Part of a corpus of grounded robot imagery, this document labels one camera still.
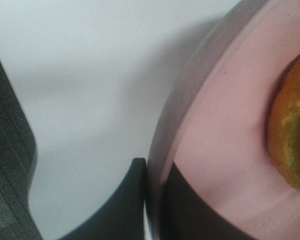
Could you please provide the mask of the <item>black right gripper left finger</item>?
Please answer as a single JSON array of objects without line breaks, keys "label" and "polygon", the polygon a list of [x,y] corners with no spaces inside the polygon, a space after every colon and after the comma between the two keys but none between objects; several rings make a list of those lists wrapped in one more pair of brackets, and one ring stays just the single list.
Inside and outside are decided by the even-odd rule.
[{"label": "black right gripper left finger", "polygon": [[122,182],[102,207],[62,240],[143,240],[147,165],[134,158]]}]

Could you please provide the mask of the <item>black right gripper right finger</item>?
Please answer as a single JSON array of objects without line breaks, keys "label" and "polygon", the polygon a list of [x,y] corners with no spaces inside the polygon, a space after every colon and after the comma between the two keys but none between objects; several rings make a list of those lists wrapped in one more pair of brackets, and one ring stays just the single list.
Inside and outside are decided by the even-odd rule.
[{"label": "black right gripper right finger", "polygon": [[163,240],[239,240],[240,231],[193,191],[175,164],[162,203]]}]

